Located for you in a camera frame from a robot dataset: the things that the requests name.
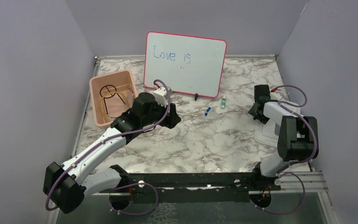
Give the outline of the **white plastic bin lid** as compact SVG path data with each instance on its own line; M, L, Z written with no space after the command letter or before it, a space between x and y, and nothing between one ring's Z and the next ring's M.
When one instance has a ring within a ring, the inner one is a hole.
M300 107L294 107L293 104L298 106L297 103L290 102L284 100L282 104L278 104L278 102L268 102L264 106L263 115L267 115L269 120L266 124L258 123L255 128L255 139L257 142L271 146L277 147L279 132L280 132L280 124L283 116L292 115L291 112L286 111L282 106L286 107L290 111L294 111L298 114L301 113Z

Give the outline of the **yellow rubber tube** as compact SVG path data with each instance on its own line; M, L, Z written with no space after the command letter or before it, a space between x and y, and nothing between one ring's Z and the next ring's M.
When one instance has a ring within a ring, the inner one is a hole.
M120 116L133 105L135 95L130 91L106 92L96 102L96 122L104 124Z

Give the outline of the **pink plastic bin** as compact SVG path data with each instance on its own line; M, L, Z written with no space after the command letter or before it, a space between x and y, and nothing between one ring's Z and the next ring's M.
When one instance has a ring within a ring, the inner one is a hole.
M103 128L130 109L138 96L130 70L120 70L93 77L89 81L94 122Z

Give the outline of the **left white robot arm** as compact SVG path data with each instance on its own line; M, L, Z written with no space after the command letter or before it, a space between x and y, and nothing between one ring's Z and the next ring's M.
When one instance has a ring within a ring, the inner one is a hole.
M115 191L125 190L128 179L114 168L97 178L91 178L90 173L143 132L156 126L172 129L180 121L169 91L160 88L153 93L140 93L132 107L115 118L102 136L80 154L62 164L52 162L46 167L42 189L47 196L45 209L60 209L68 214L87 195L105 189L108 184Z

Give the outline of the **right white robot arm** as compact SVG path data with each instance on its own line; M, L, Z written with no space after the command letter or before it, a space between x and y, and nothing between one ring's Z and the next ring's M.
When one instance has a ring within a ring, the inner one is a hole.
M254 86L255 102L248 112L264 125L273 121L279 127L276 153L259 162L250 177L251 186L257 190L266 187L269 178L276 178L288 167L307 163L318 155L317 119L297 112L305 104L272 99L271 93L276 90L267 84Z

